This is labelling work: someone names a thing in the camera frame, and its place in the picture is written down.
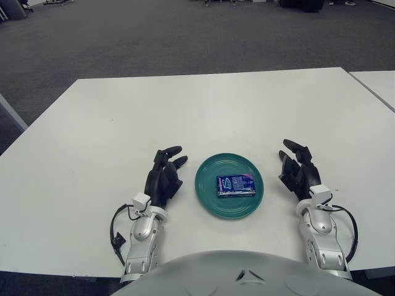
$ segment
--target blue package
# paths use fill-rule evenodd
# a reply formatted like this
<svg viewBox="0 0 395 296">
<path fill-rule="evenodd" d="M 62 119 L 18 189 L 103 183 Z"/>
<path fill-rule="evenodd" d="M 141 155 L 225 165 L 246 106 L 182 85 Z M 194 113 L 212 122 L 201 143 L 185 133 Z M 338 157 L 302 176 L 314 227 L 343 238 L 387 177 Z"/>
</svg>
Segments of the blue package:
<svg viewBox="0 0 395 296">
<path fill-rule="evenodd" d="M 255 196 L 251 174 L 217 176 L 218 197 Z"/>
</svg>

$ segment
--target floor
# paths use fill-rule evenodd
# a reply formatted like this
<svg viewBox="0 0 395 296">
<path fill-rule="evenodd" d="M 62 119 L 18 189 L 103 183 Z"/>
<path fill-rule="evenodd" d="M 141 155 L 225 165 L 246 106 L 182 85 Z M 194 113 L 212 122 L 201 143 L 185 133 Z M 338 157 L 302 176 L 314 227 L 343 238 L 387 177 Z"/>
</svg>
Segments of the floor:
<svg viewBox="0 0 395 296">
<path fill-rule="evenodd" d="M 28 18 L 0 24 L 0 93 L 30 125 L 79 78 L 395 70 L 395 10 L 355 1 L 354 7 L 326 2 L 318 13 L 247 1 L 236 7 L 225 1 L 204 7 L 201 0 L 38 5 Z M 19 134 L 0 112 L 0 154 Z M 379 284 L 359 278 L 394 295 L 392 277 Z M 113 279 L 0 273 L 0 295 L 108 295 L 116 286 Z"/>
</svg>

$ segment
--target teal plate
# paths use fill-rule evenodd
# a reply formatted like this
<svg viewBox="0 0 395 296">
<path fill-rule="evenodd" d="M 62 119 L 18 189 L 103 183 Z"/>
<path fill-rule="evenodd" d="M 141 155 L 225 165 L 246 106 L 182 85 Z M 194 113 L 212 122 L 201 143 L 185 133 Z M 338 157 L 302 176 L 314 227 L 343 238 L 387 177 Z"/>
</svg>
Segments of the teal plate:
<svg viewBox="0 0 395 296">
<path fill-rule="evenodd" d="M 252 174 L 256 194 L 252 197 L 218 198 L 217 176 Z M 264 182 L 258 169 L 242 156 L 221 153 L 206 159 L 195 177 L 197 197 L 211 214 L 226 219 L 240 219 L 251 214 L 264 196 Z"/>
</svg>

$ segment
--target robotic arm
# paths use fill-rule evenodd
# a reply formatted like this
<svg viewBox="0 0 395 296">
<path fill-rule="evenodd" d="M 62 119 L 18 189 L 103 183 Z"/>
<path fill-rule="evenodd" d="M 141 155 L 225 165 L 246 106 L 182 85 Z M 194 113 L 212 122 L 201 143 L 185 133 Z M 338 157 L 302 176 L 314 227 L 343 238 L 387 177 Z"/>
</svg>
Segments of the robotic arm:
<svg viewBox="0 0 395 296">
<path fill-rule="evenodd" d="M 158 150 L 154 159 L 154 166 L 148 173 L 146 186 L 143 193 L 138 193 L 131 205 L 123 205 L 128 209 L 129 218 L 135 221 L 130 230 L 130 249 L 127 259 L 123 261 L 120 247 L 125 239 L 117 233 L 114 237 L 112 230 L 114 215 L 111 222 L 110 239 L 115 254 L 125 266 L 120 282 L 134 281 L 158 265 L 158 244 L 164 232 L 163 223 L 167 219 L 165 206 L 183 182 L 178 179 L 177 169 L 186 161 L 187 156 L 182 156 L 173 162 L 169 159 L 180 153 L 181 146 Z"/>
<path fill-rule="evenodd" d="M 321 184 L 318 170 L 311 162 L 312 156 L 309 148 L 287 139 L 283 143 L 296 154 L 297 161 L 280 150 L 279 156 L 283 162 L 283 168 L 279 178 L 290 191 L 295 192 L 299 199 L 296 214 L 302 218 L 299 227 L 306 242 L 309 265 L 352 280 L 347 263 L 354 255 L 358 242 L 354 217 L 343 207 L 328 206 L 332 193 Z M 350 215 L 355 232 L 352 250 L 347 258 L 344 257 L 337 240 L 336 223 L 331 217 L 331 212 L 339 210 L 344 210 Z"/>
</svg>

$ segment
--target wire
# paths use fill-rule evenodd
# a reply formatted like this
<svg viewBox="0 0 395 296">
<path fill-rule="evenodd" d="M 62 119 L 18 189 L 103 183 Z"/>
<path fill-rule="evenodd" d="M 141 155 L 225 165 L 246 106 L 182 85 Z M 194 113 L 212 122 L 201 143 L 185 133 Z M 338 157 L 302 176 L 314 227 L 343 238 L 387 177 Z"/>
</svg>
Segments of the wire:
<svg viewBox="0 0 395 296">
<path fill-rule="evenodd" d="M 147 202 L 146 202 L 146 206 L 145 206 L 145 208 L 144 208 L 144 210 L 142 211 L 142 212 L 145 212 L 145 210 L 147 209 L 147 207 L 148 207 L 148 202 L 150 201 L 151 199 L 149 199 Z M 117 232 L 117 235 L 115 236 L 114 235 L 114 220 L 115 220 L 115 218 L 117 217 L 117 215 L 121 212 L 121 211 L 123 211 L 124 209 L 128 209 L 128 216 L 129 216 L 129 219 L 130 220 L 132 220 L 132 221 L 136 221 L 136 220 L 138 220 L 138 219 L 140 219 L 142 216 L 138 216 L 138 217 L 136 217 L 136 218 L 132 218 L 131 216 L 130 216 L 130 208 L 134 208 L 134 206 L 133 205 L 128 205 L 128 204 L 123 204 L 122 206 L 120 206 L 119 208 L 118 208 L 118 210 L 115 212 L 115 214 L 113 215 L 113 217 L 112 217 L 112 219 L 111 219 L 111 224 L 110 224 L 110 243 L 111 243 L 111 246 L 112 246 L 112 248 L 113 248 L 113 250 L 114 250 L 114 252 L 115 252 L 115 254 L 116 254 L 116 256 L 118 257 L 118 259 L 119 259 L 119 261 L 122 263 L 122 265 L 123 266 L 125 266 L 125 260 L 122 258 L 122 254 L 121 254 L 121 250 L 120 250 L 120 248 L 121 248 L 121 246 L 125 243 L 125 239 L 122 237 L 122 235 L 119 233 L 119 232 Z"/>
<path fill-rule="evenodd" d="M 127 207 L 128 207 L 128 216 L 129 216 L 129 219 L 131 220 L 131 221 L 136 221 L 137 219 L 140 219 L 141 218 L 141 216 L 138 216 L 137 218 L 132 218 L 131 216 L 130 216 L 130 210 L 129 210 L 129 208 L 134 208 L 134 206 L 133 205 L 126 205 Z"/>
<path fill-rule="evenodd" d="M 352 242 L 351 245 L 351 249 L 350 252 L 348 253 L 347 257 L 346 257 L 346 261 L 347 263 L 349 263 L 351 261 L 351 259 L 354 257 L 356 250 L 357 250 L 357 245 L 358 245 L 358 227 L 357 227 L 357 222 L 354 218 L 354 216 L 345 208 L 339 206 L 339 205 L 332 205 L 333 208 L 338 208 L 339 210 L 325 210 L 325 209 L 321 209 L 325 212 L 340 212 L 340 211 L 345 211 L 351 219 L 352 222 L 352 228 L 354 228 L 354 241 Z"/>
<path fill-rule="evenodd" d="M 122 254 L 121 254 L 121 251 L 120 251 L 120 246 L 118 246 L 116 244 L 116 240 L 115 240 L 115 237 L 114 237 L 114 220 L 115 220 L 115 217 L 119 214 L 119 212 L 121 212 L 122 210 L 127 208 L 127 206 L 128 206 L 127 204 L 124 204 L 124 205 L 122 205 L 121 207 L 118 208 L 118 210 L 113 215 L 113 217 L 111 219 L 111 224 L 110 224 L 110 243 L 111 243 L 111 246 L 114 249 L 114 252 L 115 252 L 116 256 L 118 257 L 119 261 L 121 261 L 122 265 L 125 265 L 125 261 L 122 258 Z"/>
</svg>

